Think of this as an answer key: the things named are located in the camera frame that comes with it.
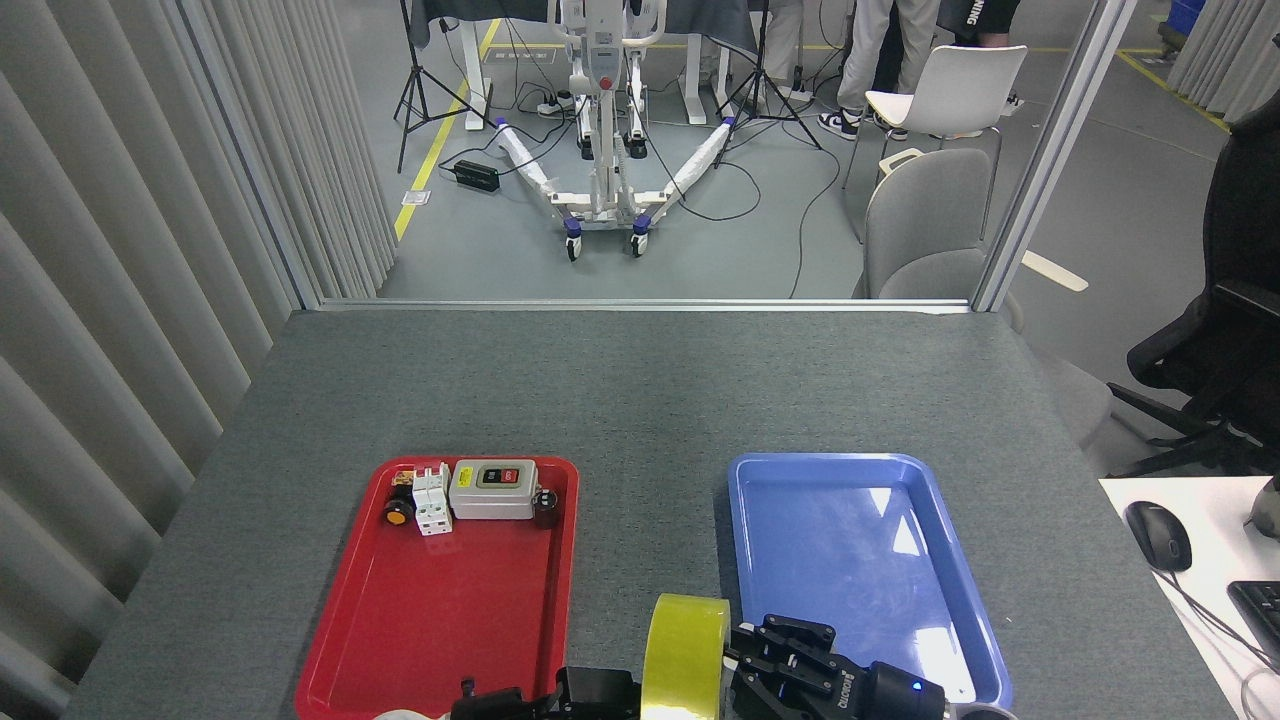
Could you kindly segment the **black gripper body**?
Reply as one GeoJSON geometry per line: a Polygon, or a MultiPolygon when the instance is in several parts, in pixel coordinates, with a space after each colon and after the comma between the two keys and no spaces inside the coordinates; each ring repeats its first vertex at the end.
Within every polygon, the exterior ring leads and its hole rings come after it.
{"type": "Polygon", "coordinates": [[[549,701],[549,697],[526,700],[520,688],[467,691],[452,705],[451,719],[558,719],[549,701]]]}
{"type": "Polygon", "coordinates": [[[835,707],[844,719],[948,719],[951,711],[941,685],[881,661],[842,667],[835,707]]]}

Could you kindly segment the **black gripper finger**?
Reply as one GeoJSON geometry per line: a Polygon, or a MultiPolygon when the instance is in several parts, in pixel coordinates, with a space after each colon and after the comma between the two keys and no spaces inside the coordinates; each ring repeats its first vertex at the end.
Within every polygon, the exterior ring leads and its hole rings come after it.
{"type": "Polygon", "coordinates": [[[558,710],[564,719],[640,719],[641,685],[631,671],[562,667],[558,710]]]}
{"type": "Polygon", "coordinates": [[[771,671],[782,666],[819,671],[856,667],[835,652],[835,641],[829,624],[765,615],[756,624],[742,623],[735,629],[735,660],[771,671]]]}
{"type": "Polygon", "coordinates": [[[742,656],[730,687],[740,719],[850,719],[851,711],[840,706],[845,688],[836,661],[797,655],[781,661],[742,656]]]}

